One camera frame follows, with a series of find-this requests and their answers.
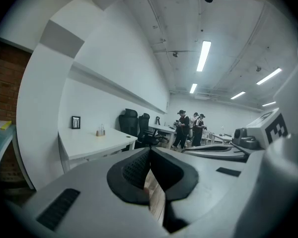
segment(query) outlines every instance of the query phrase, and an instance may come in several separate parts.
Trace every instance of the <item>brick wall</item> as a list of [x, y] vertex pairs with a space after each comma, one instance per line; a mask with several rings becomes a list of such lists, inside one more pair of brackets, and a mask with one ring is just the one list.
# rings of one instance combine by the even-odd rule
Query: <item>brick wall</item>
[[[0, 42], [0, 120], [11, 120], [16, 124], [18, 92], [30, 57], [30, 53]], [[7, 189], [27, 186], [16, 161], [12, 143], [0, 163], [0, 184]]]

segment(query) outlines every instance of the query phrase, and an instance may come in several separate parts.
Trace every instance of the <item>black pants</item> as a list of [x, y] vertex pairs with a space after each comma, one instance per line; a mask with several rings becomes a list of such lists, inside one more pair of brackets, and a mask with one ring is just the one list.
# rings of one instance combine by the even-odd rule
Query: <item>black pants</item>
[[177, 137], [175, 138], [173, 145], [177, 147], [180, 142], [181, 148], [183, 149], [186, 140], [187, 140], [187, 134], [184, 135], [181, 131], [179, 131], [177, 132]]
[[201, 139], [202, 139], [202, 132], [196, 132], [192, 142], [192, 146], [201, 146]]

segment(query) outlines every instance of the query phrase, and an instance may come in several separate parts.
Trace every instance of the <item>fluorescent light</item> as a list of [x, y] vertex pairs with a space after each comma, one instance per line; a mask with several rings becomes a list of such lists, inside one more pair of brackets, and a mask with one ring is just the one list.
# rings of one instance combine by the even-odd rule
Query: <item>fluorescent light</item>
[[276, 74], [278, 74], [281, 71], [282, 71], [282, 69], [278, 68], [273, 73], [269, 74], [267, 77], [263, 78], [261, 81], [257, 82], [256, 84], [260, 85], [260, 84], [264, 83], [265, 81], [267, 81], [268, 79], [275, 76]]
[[190, 93], [194, 93], [195, 88], [197, 87], [197, 85], [198, 85], [198, 84], [192, 84]]
[[276, 101], [271, 102], [271, 103], [267, 103], [267, 104], [263, 105], [263, 107], [268, 106], [268, 105], [272, 105], [272, 104], [275, 104], [275, 103], [276, 103]]
[[210, 47], [211, 47], [211, 42], [206, 42], [206, 41], [203, 42], [197, 71], [203, 70], [205, 62], [207, 61], [207, 58], [208, 58]]
[[235, 98], [243, 95], [245, 92], [240, 92], [239, 94], [235, 95], [234, 97], [231, 98], [231, 100], [234, 100]]

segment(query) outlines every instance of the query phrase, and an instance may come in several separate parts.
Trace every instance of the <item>person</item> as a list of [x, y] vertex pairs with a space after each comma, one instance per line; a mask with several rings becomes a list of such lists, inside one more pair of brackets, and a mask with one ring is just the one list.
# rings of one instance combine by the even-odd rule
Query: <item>person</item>
[[198, 119], [195, 122], [194, 125], [194, 132], [195, 132], [195, 136], [192, 142], [192, 146], [200, 146], [201, 145], [201, 139], [202, 139], [202, 133], [203, 133], [203, 129], [204, 127], [204, 122], [203, 122], [203, 118], [204, 118], [204, 114], [200, 114], [200, 116], [198, 117]]
[[192, 117], [190, 117], [190, 130], [189, 130], [189, 139], [188, 142], [191, 142], [193, 139], [193, 125], [195, 124], [195, 121], [198, 119], [199, 114], [197, 112], [194, 113]]
[[190, 129], [190, 119], [187, 115], [185, 115], [185, 111], [180, 110], [178, 113], [181, 117], [179, 119], [179, 123], [177, 123], [177, 136], [175, 138], [175, 141], [172, 148], [177, 148], [178, 144], [180, 143], [180, 146], [182, 149], [184, 149], [184, 145], [187, 139], [187, 135], [189, 133]]

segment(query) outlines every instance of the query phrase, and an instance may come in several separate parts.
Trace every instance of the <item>black rectangular strip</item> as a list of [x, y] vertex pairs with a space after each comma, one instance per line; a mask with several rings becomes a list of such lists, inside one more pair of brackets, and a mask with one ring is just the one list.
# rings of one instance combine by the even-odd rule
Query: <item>black rectangular strip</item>
[[239, 177], [241, 171], [237, 171], [237, 170], [233, 170], [233, 169], [226, 169], [226, 168], [218, 168], [217, 169], [218, 172], [229, 175], [229, 176], [233, 176], [233, 177]]
[[74, 201], [77, 199], [79, 191], [67, 188], [65, 189], [44, 212], [37, 218], [37, 221], [50, 230], [53, 230], [61, 222]]

